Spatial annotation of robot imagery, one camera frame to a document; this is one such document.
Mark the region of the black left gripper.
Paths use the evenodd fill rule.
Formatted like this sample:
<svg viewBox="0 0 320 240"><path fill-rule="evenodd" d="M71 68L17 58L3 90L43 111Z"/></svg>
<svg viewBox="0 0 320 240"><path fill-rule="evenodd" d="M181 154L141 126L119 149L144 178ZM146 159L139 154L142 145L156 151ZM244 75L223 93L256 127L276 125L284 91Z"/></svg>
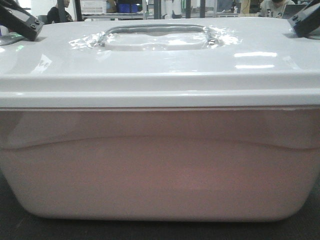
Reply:
<svg viewBox="0 0 320 240"><path fill-rule="evenodd" d="M0 24L35 41L41 32L44 22L31 15L14 0L0 1Z"/></svg>

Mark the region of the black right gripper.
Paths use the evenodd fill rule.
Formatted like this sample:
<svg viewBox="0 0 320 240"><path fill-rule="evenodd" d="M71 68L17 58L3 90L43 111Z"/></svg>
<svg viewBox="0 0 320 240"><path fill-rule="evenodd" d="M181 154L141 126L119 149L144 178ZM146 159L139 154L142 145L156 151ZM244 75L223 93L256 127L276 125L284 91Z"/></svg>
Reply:
<svg viewBox="0 0 320 240"><path fill-rule="evenodd" d="M320 1L312 0L287 21L299 38L308 37L320 27Z"/></svg>

